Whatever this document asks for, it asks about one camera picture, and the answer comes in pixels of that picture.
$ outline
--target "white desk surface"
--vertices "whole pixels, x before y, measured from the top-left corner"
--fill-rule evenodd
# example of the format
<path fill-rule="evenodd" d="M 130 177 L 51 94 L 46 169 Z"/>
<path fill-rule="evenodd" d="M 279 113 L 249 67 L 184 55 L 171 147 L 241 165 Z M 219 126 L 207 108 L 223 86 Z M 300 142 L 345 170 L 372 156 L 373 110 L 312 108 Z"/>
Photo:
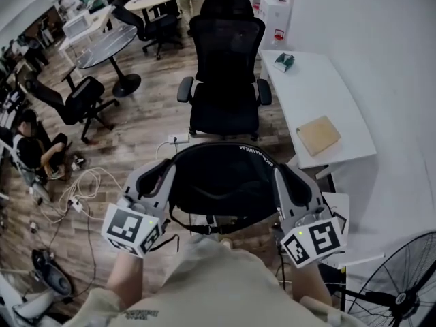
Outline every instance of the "white desk surface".
<path fill-rule="evenodd" d="M 171 0 L 130 0 L 124 5 L 129 11 L 143 10 L 144 8 L 153 7 Z"/>
<path fill-rule="evenodd" d="M 73 36 L 71 39 L 66 37 L 65 40 L 63 40 L 62 44 L 59 46 L 59 51 L 65 50 L 68 46 L 80 41 L 81 39 L 84 39 L 86 36 L 94 33 L 95 31 L 104 28 L 104 26 L 108 22 L 109 15 L 112 9 L 113 6 L 106 6 L 105 8 L 102 8 L 101 10 L 98 10 L 91 14 L 93 24 L 87 30 L 84 30 L 82 33 Z"/>
<path fill-rule="evenodd" d="M 283 73 L 274 67 L 285 52 L 294 55 L 293 66 Z M 289 128 L 300 168 L 335 164 L 377 153 L 367 124 L 340 75 L 322 54 L 261 50 Z M 321 153 L 310 156 L 296 133 L 305 123 L 326 115 L 341 139 Z"/>

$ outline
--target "beige shirt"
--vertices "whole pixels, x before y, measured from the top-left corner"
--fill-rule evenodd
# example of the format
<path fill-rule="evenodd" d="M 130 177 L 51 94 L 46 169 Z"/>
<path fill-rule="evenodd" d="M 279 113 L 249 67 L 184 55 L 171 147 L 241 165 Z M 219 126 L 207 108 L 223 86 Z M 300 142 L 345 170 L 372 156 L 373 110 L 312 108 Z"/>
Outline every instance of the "beige shirt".
<path fill-rule="evenodd" d="M 259 258 L 205 236 L 192 236 L 154 296 L 124 310 L 115 293 L 92 290 L 78 314 L 64 326 L 364 326 L 316 300 L 305 297 L 301 303 L 283 291 Z"/>

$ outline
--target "floor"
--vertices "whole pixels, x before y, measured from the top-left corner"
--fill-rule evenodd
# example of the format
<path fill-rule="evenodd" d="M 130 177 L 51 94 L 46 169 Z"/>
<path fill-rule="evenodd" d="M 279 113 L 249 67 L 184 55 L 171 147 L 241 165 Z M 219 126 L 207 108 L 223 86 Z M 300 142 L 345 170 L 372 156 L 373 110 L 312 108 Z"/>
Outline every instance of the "floor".
<path fill-rule="evenodd" d="M 162 52 L 162 59 L 156 61 L 153 52 L 142 53 L 143 43 L 134 40 L 127 48 L 122 50 L 116 60 L 125 74 L 137 73 L 142 82 L 139 89 L 129 97 L 121 100 L 121 105 L 104 111 L 102 117 L 115 125 L 108 131 L 93 123 L 88 132 L 91 141 L 85 145 L 80 140 L 82 125 L 66 126 L 59 115 L 51 107 L 30 97 L 32 107 L 38 114 L 49 136 L 53 138 L 59 132 L 66 134 L 73 142 L 69 155 L 75 151 L 86 159 L 84 168 L 100 166 L 109 171 L 122 185 L 128 174 L 142 164 L 153 161 L 157 146 L 167 140 L 169 134 L 187 132 L 189 124 L 190 105 L 178 103 L 176 92 L 178 84 L 185 76 L 195 76 L 196 51 L 191 38 L 183 38 L 184 49 L 179 50 L 167 46 Z M 80 47 L 69 50 L 74 57 Z M 46 51 L 50 65 L 45 67 L 39 79 L 47 86 L 60 92 L 64 98 L 69 94 L 66 82 L 59 82 L 62 74 L 69 68 L 54 47 Z M 256 62 L 256 75 L 260 73 L 260 62 Z M 111 64 L 107 61 L 100 66 L 91 68 L 86 73 L 96 77 L 106 88 L 104 99 L 112 99 L 112 86 L 117 76 Z M 273 94 L 272 105 L 260 107 L 260 139 L 256 143 L 277 161 L 288 161 L 294 155 L 292 141 L 287 130 L 285 118 L 279 101 Z M 240 141 L 250 142 L 249 138 L 240 138 Z M 171 157 L 175 152 L 173 146 L 165 146 L 159 151 L 159 158 Z M 317 170 L 307 171 L 313 176 Z M 54 202 L 65 190 L 67 185 L 79 176 L 74 172 L 68 183 L 50 182 L 50 189 Z M 6 161 L 1 167 L 1 185 L 11 200 L 3 203 L 2 219 L 6 228 L 1 231 L 0 237 L 0 265 L 4 268 L 31 270 L 31 250 L 48 247 L 55 235 L 57 226 L 50 224 L 42 215 L 44 211 L 52 219 L 59 218 L 49 206 L 38 206 L 29 189 L 21 181 L 17 171 L 13 170 Z M 320 184 L 322 191 L 329 191 L 326 180 Z M 91 180 L 82 184 L 83 192 L 91 191 Z M 109 202 L 116 202 L 118 189 L 113 180 L 102 175 L 102 184 L 96 198 L 89 200 L 92 215 L 104 217 Z M 187 221 L 187 216 L 179 213 L 181 220 Z M 38 224 L 37 234 L 29 231 L 31 221 Z M 265 265 L 274 273 L 279 267 L 279 256 L 275 248 L 270 225 L 275 218 L 268 219 L 246 230 L 231 235 L 234 246 L 246 249 L 260 257 Z M 91 287 L 104 286 L 114 263 L 116 252 L 101 237 L 99 231 L 100 221 L 89 222 L 90 239 L 96 263 L 96 278 Z M 173 234 L 181 237 L 181 247 L 189 238 L 189 232 L 179 225 L 171 223 L 165 238 Z M 50 249 L 56 255 L 56 261 L 72 278 L 76 293 L 87 288 L 93 278 L 93 258 L 88 242 L 87 217 L 75 211 L 70 211 L 61 222 L 59 232 Z M 154 294 L 161 285 L 166 268 L 176 251 L 176 244 L 170 243 L 154 253 L 147 254 L 144 259 L 144 295 Z M 17 280 L 17 285 L 25 291 L 28 289 L 30 279 Z M 73 315 L 84 302 L 88 291 L 75 298 L 68 305 L 59 303 L 55 309 L 68 315 Z"/>

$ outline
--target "white cable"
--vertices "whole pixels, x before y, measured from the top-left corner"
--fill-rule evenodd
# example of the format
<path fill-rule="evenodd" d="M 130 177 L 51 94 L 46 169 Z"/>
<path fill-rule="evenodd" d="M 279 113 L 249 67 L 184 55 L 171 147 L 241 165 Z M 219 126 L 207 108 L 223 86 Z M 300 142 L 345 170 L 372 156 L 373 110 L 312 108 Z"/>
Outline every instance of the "white cable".
<path fill-rule="evenodd" d="M 119 183 L 116 181 L 115 177 L 113 175 L 111 175 L 111 173 L 109 173 L 108 171 L 106 171 L 104 168 L 101 167 L 94 167 L 94 168 L 90 168 L 88 170 L 85 170 L 74 182 L 73 184 L 67 188 L 61 195 L 61 197 L 59 198 L 58 201 L 58 210 L 57 213 L 59 214 L 60 218 L 58 218 L 57 220 L 53 221 L 51 218 L 49 218 L 47 216 L 47 214 L 41 209 L 41 212 L 43 214 L 43 216 L 45 216 L 45 218 L 47 218 L 47 220 L 49 222 L 51 222 L 51 224 L 56 224 L 58 222 L 60 222 L 63 218 L 66 217 L 67 213 L 68 213 L 68 202 L 69 200 L 71 200 L 72 198 L 76 198 L 77 200 L 84 200 L 87 201 L 89 199 L 93 199 L 97 196 L 97 192 L 100 188 L 100 184 L 102 181 L 102 176 L 101 174 L 98 172 L 99 170 L 105 172 L 106 174 L 108 174 L 110 177 L 112 177 L 112 179 L 114 180 L 115 184 L 117 185 L 117 187 L 122 191 L 123 188 L 119 185 Z M 85 194 L 82 192 L 82 190 L 80 189 L 80 182 L 82 181 L 82 179 L 86 176 L 86 175 L 91 175 L 91 177 L 93 178 L 93 180 L 95 181 L 95 191 L 89 193 L 89 194 Z M 62 200 L 65 197 L 65 195 L 67 195 L 67 202 L 65 203 L 65 207 L 61 206 Z M 99 221 L 103 221 L 104 219 L 102 218 L 95 218 L 92 217 L 89 212 L 86 212 L 85 210 L 83 210 L 83 213 L 94 220 L 99 220 Z"/>
<path fill-rule="evenodd" d="M 168 142 L 162 142 L 161 144 L 159 144 L 159 146 L 156 148 L 156 154 L 155 154 L 155 160 L 157 160 L 157 153 L 159 152 L 159 149 L 161 148 L 161 146 L 167 144 Z"/>

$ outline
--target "black fan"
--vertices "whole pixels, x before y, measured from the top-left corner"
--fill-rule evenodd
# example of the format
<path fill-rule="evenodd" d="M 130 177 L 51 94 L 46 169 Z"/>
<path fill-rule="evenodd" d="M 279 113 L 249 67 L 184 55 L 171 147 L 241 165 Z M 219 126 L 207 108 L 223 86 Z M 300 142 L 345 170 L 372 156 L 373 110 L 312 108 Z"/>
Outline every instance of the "black fan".
<path fill-rule="evenodd" d="M 419 236 L 369 278 L 348 313 L 369 327 L 425 327 L 436 313 L 436 232 Z"/>

